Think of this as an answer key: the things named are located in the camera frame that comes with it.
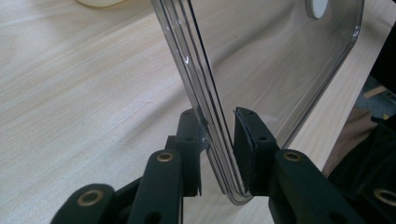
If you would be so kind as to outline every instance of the transparent plastic lid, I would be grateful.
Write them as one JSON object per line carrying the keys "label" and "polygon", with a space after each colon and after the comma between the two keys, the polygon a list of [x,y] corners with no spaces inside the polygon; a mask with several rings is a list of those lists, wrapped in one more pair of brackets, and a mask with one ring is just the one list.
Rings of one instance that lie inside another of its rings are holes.
{"label": "transparent plastic lid", "polygon": [[233,111],[255,111],[285,147],[359,34],[362,0],[152,0],[221,190],[246,203]]}

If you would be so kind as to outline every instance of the brown fabric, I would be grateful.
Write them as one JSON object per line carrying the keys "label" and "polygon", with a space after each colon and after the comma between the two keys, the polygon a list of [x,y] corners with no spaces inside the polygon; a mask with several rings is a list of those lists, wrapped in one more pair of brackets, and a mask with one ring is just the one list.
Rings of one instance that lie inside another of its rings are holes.
{"label": "brown fabric", "polygon": [[343,130],[335,142],[332,152],[323,167],[322,173],[327,177],[340,161],[361,141],[366,139],[376,127],[371,121],[371,113],[366,109],[352,108]]}

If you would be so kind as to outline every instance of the clear plastic container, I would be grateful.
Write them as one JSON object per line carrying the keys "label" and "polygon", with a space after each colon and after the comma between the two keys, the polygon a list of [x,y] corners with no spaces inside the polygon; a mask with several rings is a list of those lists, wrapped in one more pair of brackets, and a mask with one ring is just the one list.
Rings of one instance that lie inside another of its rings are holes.
{"label": "clear plastic container", "polygon": [[221,190],[246,203],[251,195],[233,157],[233,110],[258,113],[286,147],[356,42],[363,0],[152,3],[206,128]]}

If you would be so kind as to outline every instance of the wooden table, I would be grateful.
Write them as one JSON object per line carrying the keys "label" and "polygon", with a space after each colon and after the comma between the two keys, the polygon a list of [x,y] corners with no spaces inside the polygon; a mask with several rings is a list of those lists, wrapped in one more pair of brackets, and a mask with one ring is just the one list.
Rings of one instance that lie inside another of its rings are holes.
{"label": "wooden table", "polygon": [[[0,223],[48,223],[91,183],[119,189],[175,134],[190,107],[151,4],[0,3]],[[292,142],[321,168],[396,20],[367,0],[361,36]],[[205,154],[203,196],[185,223],[271,223],[266,200],[234,206]]]}

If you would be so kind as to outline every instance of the wood grain surface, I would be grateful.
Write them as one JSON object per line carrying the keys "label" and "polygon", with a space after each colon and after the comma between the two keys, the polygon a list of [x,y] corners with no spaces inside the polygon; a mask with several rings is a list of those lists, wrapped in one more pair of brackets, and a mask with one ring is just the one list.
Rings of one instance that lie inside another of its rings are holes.
{"label": "wood grain surface", "polygon": [[[0,3],[0,223],[49,223],[76,189],[119,189],[175,134],[190,107],[146,0]],[[389,0],[368,0],[361,36],[291,147],[321,168],[389,30]],[[185,223],[271,223],[267,201],[234,206],[205,154],[203,196]]]}

